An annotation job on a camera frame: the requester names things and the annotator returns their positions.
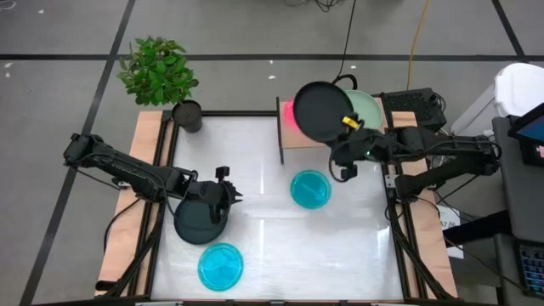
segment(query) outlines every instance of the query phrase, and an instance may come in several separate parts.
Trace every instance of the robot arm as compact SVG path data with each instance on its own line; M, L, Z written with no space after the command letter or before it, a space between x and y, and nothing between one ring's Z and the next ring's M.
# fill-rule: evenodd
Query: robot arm
M214 223L218 223L222 209L240 201L235 197L241 194L230 182L224 181L229 175L228 167L216 169L217 183L197 182L196 171L150 165L113 149L98 135L73 134L64 158L68 167L96 167L130 183L136 196L147 201L163 201L171 196L207 204Z
M410 200L409 195L418 195L430 186L440 187L446 180L465 173L491 175L499 167L495 148L485 136L451 137L435 135L419 127L399 127L385 134L374 129L355 129L331 146L331 159L342 170L342 180L357 175L355 161L415 162L425 156L456 156L440 167L416 176L397 175L388 178L401 200Z

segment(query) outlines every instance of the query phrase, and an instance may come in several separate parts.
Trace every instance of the white table surface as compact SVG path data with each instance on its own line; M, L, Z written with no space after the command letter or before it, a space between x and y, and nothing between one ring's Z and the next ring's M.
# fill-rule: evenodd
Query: white table surface
M180 129L173 165L215 180L229 166L244 196L230 210L223 234L205 246L182 241L167 212L152 298L235 300L401 300L393 237L383 216L386 198L378 164L359 162L359 175L336 183L328 148L285 150L280 164L275 117L205 117L198 133ZM294 175L314 169L332 184L318 210L290 196ZM179 201L171 199L173 209ZM205 288L197 264L217 242L236 246L244 259L240 281L225 292Z

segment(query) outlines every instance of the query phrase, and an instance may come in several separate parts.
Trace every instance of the green plate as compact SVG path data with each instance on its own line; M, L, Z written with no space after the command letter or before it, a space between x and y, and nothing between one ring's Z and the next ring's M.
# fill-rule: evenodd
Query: green plate
M359 119L365 121L365 128L379 128L382 126L382 109L368 93L359 90L344 90L359 114Z

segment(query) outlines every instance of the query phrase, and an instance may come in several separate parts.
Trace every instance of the monitor screen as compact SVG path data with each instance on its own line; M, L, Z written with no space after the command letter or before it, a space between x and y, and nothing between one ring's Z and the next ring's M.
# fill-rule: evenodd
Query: monitor screen
M544 145L544 103L516 119L508 135L533 145Z
M518 134L526 138L544 141L544 115L518 130Z

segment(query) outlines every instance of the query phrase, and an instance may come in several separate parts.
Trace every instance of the black plant pot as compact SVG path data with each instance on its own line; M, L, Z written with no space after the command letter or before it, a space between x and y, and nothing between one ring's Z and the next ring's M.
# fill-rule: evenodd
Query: black plant pot
M202 128L202 108L193 100L185 100L172 109L172 119L187 133L198 132Z

